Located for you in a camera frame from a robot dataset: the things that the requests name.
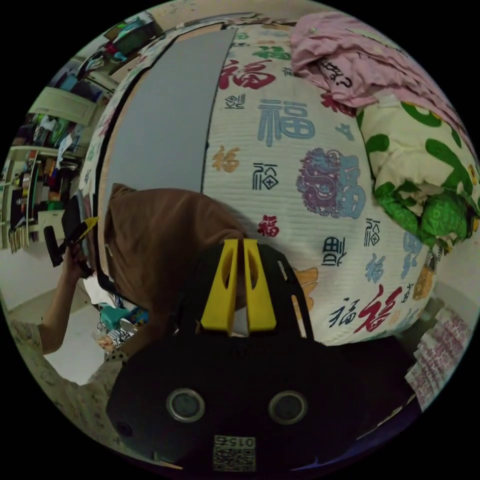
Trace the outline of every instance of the gray panel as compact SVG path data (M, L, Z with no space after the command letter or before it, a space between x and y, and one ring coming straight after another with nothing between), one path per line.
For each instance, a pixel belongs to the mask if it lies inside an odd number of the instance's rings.
M147 73L116 135L106 198L114 183L201 191L210 116L235 34L213 31L174 43Z

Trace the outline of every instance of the patterned sleeve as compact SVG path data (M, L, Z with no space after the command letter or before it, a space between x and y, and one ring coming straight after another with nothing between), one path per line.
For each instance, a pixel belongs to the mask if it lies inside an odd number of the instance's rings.
M111 354L109 361L100 366L87 384L78 385L62 378L43 356L37 325L12 320L9 327L33 378L53 404L84 434L124 453L125 447L107 417L106 407L126 358Z

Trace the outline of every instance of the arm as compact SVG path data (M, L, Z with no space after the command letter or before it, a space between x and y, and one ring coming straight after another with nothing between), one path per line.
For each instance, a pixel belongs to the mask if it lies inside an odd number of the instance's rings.
M60 277L50 307L38 326L44 355L56 352L63 344L77 282Z
M73 250L67 248L55 295L42 323L38 326L44 355L56 352L64 342L75 289L82 275L79 262L84 260L85 257L79 245L75 245Z

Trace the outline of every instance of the person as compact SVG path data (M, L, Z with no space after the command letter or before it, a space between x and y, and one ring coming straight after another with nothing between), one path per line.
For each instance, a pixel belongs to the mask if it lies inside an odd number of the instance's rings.
M54 405L83 433L120 454L164 467L162 461L143 458L129 450L110 422L106 407L122 366L147 345L166 333L164 318L149 312L149 321L134 336L112 351L85 385L62 378L45 358L62 347L77 283L82 275L79 263L85 257L79 245L68 248L52 303L40 325L9 320L16 346L33 378Z

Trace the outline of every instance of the camera lens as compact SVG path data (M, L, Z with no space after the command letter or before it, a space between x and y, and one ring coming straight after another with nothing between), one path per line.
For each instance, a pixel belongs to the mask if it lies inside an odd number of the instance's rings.
M179 422L196 422L205 413L205 402L196 391L178 388L168 396L166 408Z
M301 393L286 390L271 399L268 413L270 418L278 424L296 424L307 413L307 401Z

